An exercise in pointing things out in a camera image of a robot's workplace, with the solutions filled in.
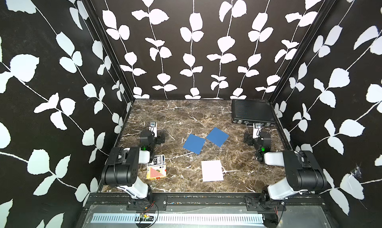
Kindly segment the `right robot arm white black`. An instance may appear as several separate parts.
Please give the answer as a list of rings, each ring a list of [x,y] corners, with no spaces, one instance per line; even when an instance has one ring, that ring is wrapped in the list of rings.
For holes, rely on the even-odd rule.
[[[255,148],[256,160],[261,164],[285,169],[285,178],[266,186],[261,201],[281,201],[304,192],[321,191],[328,181],[313,153],[308,150],[271,151],[271,135],[258,129],[244,133],[244,143]]]

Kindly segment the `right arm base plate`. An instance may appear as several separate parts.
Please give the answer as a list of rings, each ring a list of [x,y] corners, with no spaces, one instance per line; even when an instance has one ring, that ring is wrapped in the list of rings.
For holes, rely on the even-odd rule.
[[[263,193],[254,193],[244,196],[247,211],[259,213],[278,213],[286,210],[285,203],[279,200],[271,200]]]

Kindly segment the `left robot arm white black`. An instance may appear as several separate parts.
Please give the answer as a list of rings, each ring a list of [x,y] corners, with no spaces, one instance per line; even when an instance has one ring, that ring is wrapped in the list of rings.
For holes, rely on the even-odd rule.
[[[139,164],[153,163],[156,145],[164,142],[164,132],[147,127],[140,133],[138,146],[112,148],[101,173],[102,184],[115,186],[132,199],[152,202],[151,187],[138,177]]]

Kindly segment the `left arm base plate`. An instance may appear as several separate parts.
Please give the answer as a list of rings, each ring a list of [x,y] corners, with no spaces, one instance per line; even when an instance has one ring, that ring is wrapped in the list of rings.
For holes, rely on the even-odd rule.
[[[164,194],[153,194],[149,199],[130,199],[126,206],[127,211],[143,212],[150,208],[150,211],[165,211],[168,196]]]

